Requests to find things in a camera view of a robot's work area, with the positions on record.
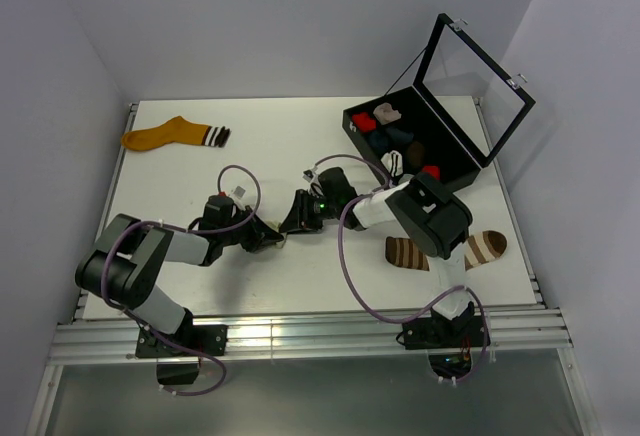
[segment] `orange sock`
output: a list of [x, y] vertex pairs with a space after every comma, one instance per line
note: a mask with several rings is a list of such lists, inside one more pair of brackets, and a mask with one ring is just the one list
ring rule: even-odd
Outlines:
[[129, 131], [122, 136], [122, 146], [132, 151], [149, 151], [169, 143], [193, 144], [195, 146], [223, 146], [226, 137], [223, 133], [229, 132], [224, 126], [218, 132], [217, 127], [206, 124], [195, 124], [187, 121], [182, 116], [171, 118], [164, 124], [155, 128]]

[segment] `white wall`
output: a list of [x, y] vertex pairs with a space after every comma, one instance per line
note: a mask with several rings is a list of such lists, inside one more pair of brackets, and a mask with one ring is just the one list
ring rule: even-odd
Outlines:
[[539, 105], [502, 154], [607, 434], [640, 428], [640, 0], [533, 0], [504, 59]]
[[0, 425], [22, 434], [126, 106], [64, 0], [0, 0]]
[[442, 11], [500, 58], [530, 0], [68, 0], [130, 100], [385, 91]]

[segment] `transparent lid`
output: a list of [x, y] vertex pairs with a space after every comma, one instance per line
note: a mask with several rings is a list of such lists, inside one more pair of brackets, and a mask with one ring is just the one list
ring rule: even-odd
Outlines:
[[[440, 14], [413, 86], [480, 167], [493, 161], [535, 101], [464, 32], [461, 21]], [[477, 118], [449, 114], [436, 96], [472, 96], [482, 109], [488, 138]]]

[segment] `white table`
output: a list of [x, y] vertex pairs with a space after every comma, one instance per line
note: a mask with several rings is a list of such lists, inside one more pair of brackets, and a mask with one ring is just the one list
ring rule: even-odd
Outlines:
[[[216, 192], [222, 167], [241, 164], [260, 180], [263, 220], [282, 221], [298, 188], [307, 188], [302, 171], [323, 156], [357, 155], [341, 128], [342, 110], [373, 97], [288, 98], [202, 101], [143, 101], [133, 129], [162, 124], [176, 115], [231, 128], [225, 148], [171, 144], [145, 153], [126, 151], [113, 193], [108, 221], [118, 213], [186, 225], [200, 216]], [[473, 135], [484, 136], [473, 100], [439, 98]], [[340, 165], [358, 192], [377, 185], [370, 170], [351, 160]], [[254, 201], [253, 183], [230, 171], [223, 189], [241, 185]], [[470, 286], [487, 306], [535, 304], [530, 277], [493, 165], [457, 195], [469, 206], [471, 233], [493, 229], [505, 234], [508, 249], [498, 261], [469, 271]], [[157, 284], [196, 315], [266, 315], [361, 310], [342, 276], [337, 256], [337, 226], [321, 234], [290, 236], [283, 249], [253, 255], [227, 248], [211, 267], [165, 263]], [[438, 293], [430, 273], [396, 268], [384, 259], [386, 236], [404, 236], [396, 223], [346, 234], [346, 258], [362, 296], [378, 309], [424, 306]], [[119, 317], [102, 300], [89, 296], [84, 319]]]

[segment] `glass panel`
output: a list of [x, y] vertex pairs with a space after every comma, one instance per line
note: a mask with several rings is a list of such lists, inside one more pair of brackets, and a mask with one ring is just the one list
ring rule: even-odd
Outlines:
[[491, 141], [473, 130], [473, 123], [456, 121], [485, 156], [524, 106], [513, 90], [448, 26], [445, 26], [424, 85], [435, 96], [472, 96], [480, 101]]
[[151, 364], [67, 367], [47, 434], [579, 434], [556, 351], [498, 353], [457, 389], [424, 354], [229, 364], [218, 391], [160, 393]]

